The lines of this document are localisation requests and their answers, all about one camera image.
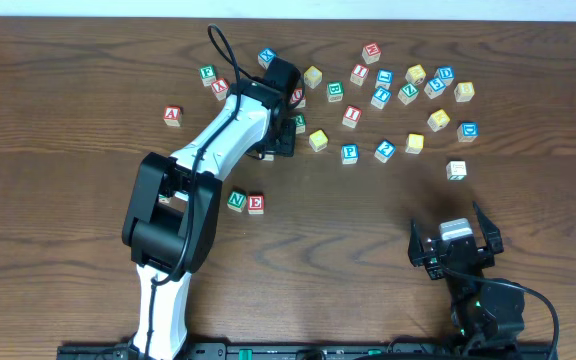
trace wood grain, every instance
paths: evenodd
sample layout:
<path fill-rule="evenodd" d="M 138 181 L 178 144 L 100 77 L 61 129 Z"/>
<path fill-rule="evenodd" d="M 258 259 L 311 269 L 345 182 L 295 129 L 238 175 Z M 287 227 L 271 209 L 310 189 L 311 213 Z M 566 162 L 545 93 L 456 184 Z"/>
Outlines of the wood grain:
<path fill-rule="evenodd" d="M 149 151 L 183 147 L 223 103 L 197 69 L 213 63 L 233 80 L 205 33 L 209 20 L 0 18 L 0 359 L 54 358 L 63 342 L 116 342 L 137 328 L 139 287 L 120 241 L 137 166 Z M 269 46 L 324 82 L 341 80 L 342 103 L 308 92 L 307 133 L 296 156 L 242 159 L 224 184 L 217 239 L 194 277 L 190 331 L 232 341 L 389 341 L 454 331 L 449 296 L 407 259 L 408 222 L 434 235 L 477 200 L 501 228 L 506 252 L 490 277 L 533 287 L 557 307 L 561 359 L 576 359 L 576 24 L 219 20 L 240 64 L 260 75 Z M 423 94 L 405 107 L 369 105 L 374 72 L 351 84 L 363 43 L 379 41 L 374 71 L 421 63 L 454 67 L 477 95 L 457 104 Z M 162 120 L 184 106 L 181 129 Z M 355 130 L 346 104 L 364 110 Z M 444 108 L 449 127 L 425 121 Z M 481 136 L 456 142 L 461 121 Z M 426 135 L 421 155 L 406 134 Z M 387 138 L 399 150 L 373 158 Z M 340 145 L 362 158 L 342 166 Z M 450 159 L 468 163 L 448 182 Z M 263 216 L 227 209 L 233 186 L 266 195 Z M 548 341 L 543 305 L 527 298 L 522 340 Z"/>

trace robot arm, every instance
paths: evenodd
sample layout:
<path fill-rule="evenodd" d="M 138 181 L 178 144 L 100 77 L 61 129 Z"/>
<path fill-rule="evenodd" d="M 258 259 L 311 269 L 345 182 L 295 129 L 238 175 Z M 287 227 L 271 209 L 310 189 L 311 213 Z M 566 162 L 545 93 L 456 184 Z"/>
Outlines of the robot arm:
<path fill-rule="evenodd" d="M 284 115 L 300 76 L 292 64 L 275 58 L 263 79 L 243 79 L 233 84 L 223 110 L 190 144 L 168 158 L 150 153 L 142 161 L 122 231 L 141 283 L 141 315 L 133 339 L 133 349 L 139 353 L 146 352 L 148 343 L 149 355 L 155 359 L 173 359 L 181 350 L 187 334 L 184 312 L 188 285 L 215 238 L 222 181 L 248 151 L 262 156 L 293 155 L 295 124 Z M 219 133 L 231 117 L 238 95 L 239 113 Z M 191 169 L 198 150 L 215 134 L 198 164 L 195 187 L 191 189 Z M 194 197 L 190 238 L 185 238 L 188 218 L 159 203 L 159 195 L 184 201 Z M 182 256 L 181 271 L 172 273 Z M 169 275 L 172 281 L 159 286 L 152 298 L 151 279 L 160 281 Z M 148 341 L 151 320 L 153 332 Z"/>

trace green component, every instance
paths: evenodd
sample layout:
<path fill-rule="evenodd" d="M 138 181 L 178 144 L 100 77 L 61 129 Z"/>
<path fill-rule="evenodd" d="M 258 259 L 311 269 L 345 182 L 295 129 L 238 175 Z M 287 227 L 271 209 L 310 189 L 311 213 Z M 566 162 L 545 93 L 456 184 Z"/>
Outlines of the green component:
<path fill-rule="evenodd" d="M 404 94 L 406 94 L 406 96 L 408 97 L 413 97 L 415 96 L 416 93 L 419 92 L 419 90 L 417 90 L 417 88 L 413 84 L 406 84 L 404 87 L 401 88 L 401 91 L 403 91 Z"/>
<path fill-rule="evenodd" d="M 344 93 L 344 85 L 341 83 L 341 81 L 328 83 L 328 94 L 341 95 L 343 93 Z"/>
<path fill-rule="evenodd" d="M 217 76 L 217 73 L 215 72 L 214 66 L 206 65 L 206 66 L 199 68 L 199 75 L 201 76 L 202 79 L 205 79 L 205 78 L 209 78 L 211 76 Z"/>
<path fill-rule="evenodd" d="M 302 114 L 298 114 L 293 117 L 293 119 L 295 119 L 295 125 L 297 125 L 297 127 L 306 126 L 306 118 L 304 118 Z"/>
<path fill-rule="evenodd" d="M 236 208 L 242 208 L 246 203 L 246 195 L 233 191 L 228 198 L 228 205 Z"/>
<path fill-rule="evenodd" d="M 239 350 L 239 360 L 252 360 L 252 350 Z"/>

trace white wall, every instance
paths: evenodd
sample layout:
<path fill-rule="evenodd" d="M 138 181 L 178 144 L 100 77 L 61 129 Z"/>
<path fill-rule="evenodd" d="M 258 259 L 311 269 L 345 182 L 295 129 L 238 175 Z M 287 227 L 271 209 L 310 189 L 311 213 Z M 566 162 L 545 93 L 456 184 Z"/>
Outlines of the white wall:
<path fill-rule="evenodd" d="M 576 0 L 0 0 L 0 15 L 576 21 Z"/>

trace cube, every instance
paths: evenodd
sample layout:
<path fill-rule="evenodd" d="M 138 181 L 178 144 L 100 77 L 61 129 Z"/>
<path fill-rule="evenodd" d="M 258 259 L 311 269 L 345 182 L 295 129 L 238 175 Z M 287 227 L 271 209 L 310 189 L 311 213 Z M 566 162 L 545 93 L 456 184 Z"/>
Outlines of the cube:
<path fill-rule="evenodd" d="M 215 94 L 217 100 L 221 101 L 228 96 L 228 83 L 223 78 L 217 79 L 214 83 L 210 84 L 212 93 Z"/>
<path fill-rule="evenodd" d="M 210 86 L 210 84 L 217 81 L 217 72 L 215 67 L 212 65 L 206 65 L 199 68 L 199 76 L 201 77 L 201 82 L 204 86 Z"/>
<path fill-rule="evenodd" d="M 377 150 L 375 151 L 375 157 L 379 159 L 382 163 L 386 163 L 391 157 L 392 154 L 395 153 L 397 148 L 393 145 L 390 141 L 384 140 L 377 146 Z"/>
<path fill-rule="evenodd" d="M 304 73 L 304 83 L 310 86 L 311 89 L 314 89 L 321 83 L 321 80 L 324 78 L 324 74 L 322 74 L 321 70 L 317 69 L 314 66 L 311 66 L 306 72 Z"/>
<path fill-rule="evenodd" d="M 344 97 L 344 85 L 341 81 L 328 83 L 328 101 L 341 101 Z"/>
<path fill-rule="evenodd" d="M 310 139 L 308 141 L 310 146 L 315 152 L 319 152 L 328 146 L 328 137 L 324 134 L 323 130 L 317 130 L 310 134 Z"/>
<path fill-rule="evenodd" d="M 348 106 L 341 123 L 354 129 L 357 126 L 360 117 L 361 110 L 353 106 Z"/>
<path fill-rule="evenodd" d="M 451 161 L 446 165 L 446 174 L 448 180 L 463 180 L 466 177 L 466 162 Z"/>
<path fill-rule="evenodd" d="M 424 148 L 424 136 L 417 134 L 408 135 L 406 139 L 406 152 L 410 154 L 419 154 Z"/>
<path fill-rule="evenodd" d="M 364 84 L 364 80 L 368 77 L 368 70 L 367 67 L 361 66 L 359 64 L 355 65 L 355 68 L 352 69 L 352 73 L 350 74 L 350 82 L 355 83 L 359 86 Z"/>
<path fill-rule="evenodd" d="M 459 142 L 473 142 L 477 136 L 479 136 L 479 127 L 476 123 L 462 123 L 457 129 L 457 140 Z"/>
<path fill-rule="evenodd" d="M 378 109 L 383 109 L 388 100 L 390 100 L 391 95 L 390 91 L 378 87 L 377 90 L 375 90 L 375 94 L 372 96 L 370 103 Z"/>
<path fill-rule="evenodd" d="M 355 144 L 343 145 L 341 147 L 341 163 L 356 164 L 359 160 L 359 147 Z"/>
<path fill-rule="evenodd" d="M 432 131 L 437 132 L 448 125 L 450 122 L 450 117 L 443 109 L 439 109 L 430 115 L 428 118 L 428 126 L 432 129 Z"/>
<path fill-rule="evenodd" d="M 166 106 L 164 121 L 168 126 L 181 126 L 181 108 L 179 106 Z"/>
<path fill-rule="evenodd" d="M 437 69 L 435 78 L 441 80 L 444 85 L 448 86 L 452 84 L 452 81 L 455 79 L 455 73 L 450 66 L 443 66 Z"/>
<path fill-rule="evenodd" d="M 295 109 L 306 107 L 306 96 L 303 95 L 303 93 L 304 92 L 301 88 L 295 89 L 295 92 L 292 93 L 292 96 L 290 97 L 290 105 L 294 105 L 297 103 L 297 101 L 299 101 L 299 105 L 297 105 Z"/>
<path fill-rule="evenodd" d="M 377 72 L 377 81 L 375 82 L 375 89 L 382 87 L 386 90 L 390 89 L 390 84 L 392 84 L 393 73 L 390 70 L 379 69 Z"/>
<path fill-rule="evenodd" d="M 157 201 L 159 201 L 160 204 L 166 204 L 166 205 L 170 204 L 170 198 L 161 194 L 159 194 Z"/>
<path fill-rule="evenodd" d="M 379 61 L 379 56 L 381 56 L 381 49 L 377 43 L 364 46 L 364 50 L 361 52 L 361 57 L 364 58 L 366 64 L 372 64 Z"/>
<path fill-rule="evenodd" d="M 306 118 L 303 114 L 297 114 L 293 117 L 295 120 L 295 134 L 303 134 L 306 132 Z"/>
<path fill-rule="evenodd" d="M 441 80 L 437 78 L 428 80 L 428 83 L 424 88 L 424 92 L 431 99 L 434 99 L 437 96 L 441 95 L 444 92 L 444 90 L 446 90 L 446 84 L 444 84 Z"/>
<path fill-rule="evenodd" d="M 248 214 L 263 214 L 264 213 L 264 196 L 263 195 L 250 195 L 248 197 Z"/>
<path fill-rule="evenodd" d="M 259 62 L 259 65 L 261 65 L 262 68 L 268 70 L 268 66 L 270 66 L 270 63 L 276 56 L 277 54 L 274 51 L 272 51 L 271 48 L 265 48 L 261 50 L 259 56 L 257 56 L 257 61 Z"/>
<path fill-rule="evenodd" d="M 426 72 L 421 65 L 415 65 L 406 72 L 406 81 L 413 85 L 420 85 L 426 79 Z"/>
<path fill-rule="evenodd" d="M 457 102 L 470 101 L 475 96 L 475 87 L 471 82 L 459 83 L 455 87 L 455 100 Z"/>
<path fill-rule="evenodd" d="M 397 96 L 404 105 L 410 104 L 419 95 L 419 90 L 413 84 L 406 84 L 399 90 L 399 95 Z"/>
<path fill-rule="evenodd" d="M 246 207 L 246 195 L 237 191 L 231 192 L 228 197 L 228 207 L 237 212 L 244 211 Z"/>

